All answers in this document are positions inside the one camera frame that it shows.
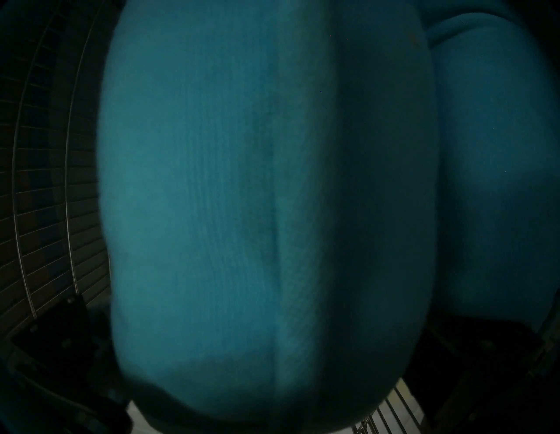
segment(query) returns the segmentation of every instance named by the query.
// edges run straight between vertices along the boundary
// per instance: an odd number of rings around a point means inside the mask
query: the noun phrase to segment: teal clothing
[[[538,330],[559,95],[505,0],[128,0],[97,157],[115,351],[148,420],[333,431],[389,392],[430,307]],[[5,425],[40,424],[0,377]]]
[[[560,288],[558,71],[504,1],[418,5],[440,125],[433,305],[538,331]]]
[[[403,373],[435,272],[431,57],[394,0],[129,0],[99,120],[133,399],[343,428]]]

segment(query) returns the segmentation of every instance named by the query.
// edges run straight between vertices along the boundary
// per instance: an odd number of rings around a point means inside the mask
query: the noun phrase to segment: metal grate
[[[0,340],[60,299],[110,295],[95,145],[102,70],[119,9],[53,1],[0,71]]]
[[[424,414],[403,380],[361,423],[352,427],[354,434],[420,434]]]

